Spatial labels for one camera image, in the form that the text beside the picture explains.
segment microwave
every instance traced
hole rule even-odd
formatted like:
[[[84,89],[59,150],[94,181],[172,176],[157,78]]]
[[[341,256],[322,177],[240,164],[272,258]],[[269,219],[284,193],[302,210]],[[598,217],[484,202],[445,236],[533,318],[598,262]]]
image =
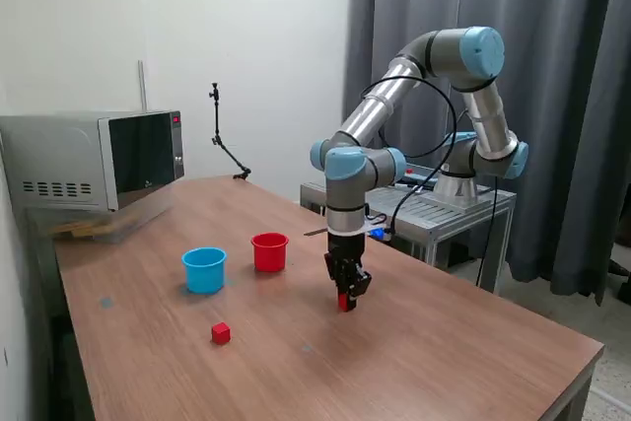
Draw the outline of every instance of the microwave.
[[[12,200],[117,211],[184,176],[177,110],[0,117]]]

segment black cable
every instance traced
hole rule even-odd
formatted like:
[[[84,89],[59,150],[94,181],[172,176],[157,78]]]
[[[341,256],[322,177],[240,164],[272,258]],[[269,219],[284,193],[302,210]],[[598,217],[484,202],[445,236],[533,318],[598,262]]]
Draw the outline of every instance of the black cable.
[[[418,83],[423,83],[423,84],[429,86],[430,88],[432,88],[438,94],[440,94],[441,97],[447,103],[447,106],[450,108],[450,114],[452,115],[453,130],[452,130],[452,134],[451,134],[452,140],[450,142],[450,146],[447,149],[447,153],[445,154],[445,156],[443,157],[441,162],[438,163],[438,165],[432,170],[432,172],[428,174],[428,176],[423,180],[423,182],[421,182],[420,184],[417,184],[416,186],[412,187],[412,189],[410,189],[409,192],[407,194],[405,194],[401,198],[401,200],[398,202],[398,204],[396,204],[396,207],[394,208],[394,212],[392,213],[392,218],[390,219],[390,228],[388,229],[388,231],[390,232],[390,234],[392,236],[394,236],[394,234],[396,233],[396,228],[395,228],[396,215],[398,214],[399,209],[401,208],[401,206],[405,203],[405,201],[412,194],[414,194],[417,190],[422,188],[427,183],[427,181],[429,181],[432,177],[434,177],[434,175],[439,171],[441,166],[450,157],[450,154],[452,153],[452,150],[454,149],[454,144],[456,143],[456,131],[457,131],[456,110],[454,109],[454,105],[452,104],[452,101],[450,100],[449,96],[447,94],[445,94],[439,87],[434,86],[432,83],[430,83],[429,81],[427,81],[427,80],[425,80],[423,78],[417,78],[415,76],[389,76],[387,78],[381,78],[379,81],[374,82],[373,84],[368,86],[366,89],[364,89],[364,91],[362,91],[362,95],[361,95],[362,98],[366,95],[366,93],[368,93],[370,90],[372,90],[377,84],[384,83],[385,81],[393,81],[393,80],[397,80],[397,79],[409,79],[409,80],[412,80],[412,81],[416,81]]]
[[[384,214],[383,212],[380,212],[379,214],[376,214],[375,216],[366,216],[366,219],[369,220],[371,224],[376,226],[378,224],[383,224],[385,221],[387,221],[387,215]]]
[[[466,115],[466,109],[463,110],[461,113],[458,114],[457,116],[457,120],[456,123],[460,123],[460,121],[462,120],[462,118]],[[384,145],[386,145],[387,147],[391,147],[391,145],[389,143],[387,143],[386,141],[386,132],[384,130],[384,127],[379,129],[379,132],[377,132],[379,134],[379,138],[382,140],[382,142],[384,143]],[[447,143],[447,141],[449,140],[450,135],[445,135],[445,138],[441,141],[441,143],[439,143],[438,145],[436,145],[435,147],[429,149],[427,152],[423,152],[423,153],[419,153],[418,155],[406,155],[405,153],[403,153],[403,156],[405,158],[409,158],[409,159],[413,159],[413,158],[423,158],[423,157],[427,157],[431,154],[433,154],[434,152],[436,152],[437,150],[440,150],[441,147],[443,147],[443,145],[445,145]]]
[[[493,195],[493,211],[491,211],[491,221],[489,222],[489,232],[486,235],[486,244],[484,244],[484,251],[482,252],[482,259],[480,260],[480,267],[477,269],[477,278],[475,278],[475,286],[480,285],[480,278],[482,277],[482,267],[484,266],[484,259],[486,258],[486,250],[489,249],[489,242],[491,241],[491,231],[493,230],[493,221],[495,220],[495,209],[497,207],[497,177],[495,176],[495,194]]]

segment red cube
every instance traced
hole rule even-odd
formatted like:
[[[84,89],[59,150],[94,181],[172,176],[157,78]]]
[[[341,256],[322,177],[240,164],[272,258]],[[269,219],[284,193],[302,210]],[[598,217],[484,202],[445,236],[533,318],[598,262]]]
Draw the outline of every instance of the red cube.
[[[225,322],[213,325],[213,342],[217,345],[224,345],[230,340],[230,327]]]

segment blue plastic cup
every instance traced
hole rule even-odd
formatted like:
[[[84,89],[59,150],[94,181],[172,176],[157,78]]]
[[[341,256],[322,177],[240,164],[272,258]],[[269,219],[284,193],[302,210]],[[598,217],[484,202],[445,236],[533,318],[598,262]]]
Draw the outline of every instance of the blue plastic cup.
[[[212,295],[224,286],[227,254],[211,246],[189,250],[181,257],[186,269],[186,287],[191,293]]]

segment red cup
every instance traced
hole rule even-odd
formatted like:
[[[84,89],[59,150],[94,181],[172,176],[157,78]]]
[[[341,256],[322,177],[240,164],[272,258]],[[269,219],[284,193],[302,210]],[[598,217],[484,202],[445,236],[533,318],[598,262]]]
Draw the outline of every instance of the red cup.
[[[285,268],[287,256],[287,236],[276,232],[252,237],[254,246],[254,267],[258,271],[280,271]]]

